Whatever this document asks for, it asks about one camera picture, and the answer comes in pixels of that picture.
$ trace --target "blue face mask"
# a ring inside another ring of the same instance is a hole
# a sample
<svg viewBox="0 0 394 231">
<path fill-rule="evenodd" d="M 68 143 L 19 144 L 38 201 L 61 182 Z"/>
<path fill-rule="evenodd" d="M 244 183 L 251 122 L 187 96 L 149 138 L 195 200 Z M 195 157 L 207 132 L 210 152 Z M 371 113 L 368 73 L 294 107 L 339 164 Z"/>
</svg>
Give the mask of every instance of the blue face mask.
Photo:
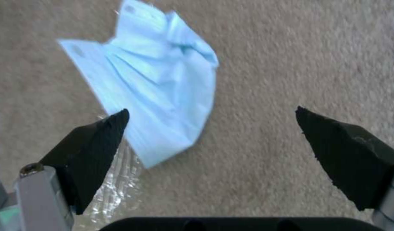
<svg viewBox="0 0 394 231">
<path fill-rule="evenodd" d="M 125 0 L 106 44 L 59 43 L 107 114 L 129 110 L 125 138 L 146 168 L 198 139 L 213 107 L 218 60 L 175 12 Z"/>
</svg>

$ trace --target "plastic wrap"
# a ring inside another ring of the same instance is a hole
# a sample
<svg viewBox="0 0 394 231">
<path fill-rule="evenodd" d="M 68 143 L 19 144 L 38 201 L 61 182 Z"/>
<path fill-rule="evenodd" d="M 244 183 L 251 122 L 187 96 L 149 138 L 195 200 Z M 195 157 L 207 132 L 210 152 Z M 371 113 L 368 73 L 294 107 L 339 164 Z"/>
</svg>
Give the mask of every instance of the plastic wrap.
<svg viewBox="0 0 394 231">
<path fill-rule="evenodd" d="M 122 139 L 103 184 L 83 215 L 74 217 L 73 230 L 99 230 L 110 222 L 126 218 L 129 211 L 138 208 L 141 169 L 139 159 Z"/>
</svg>

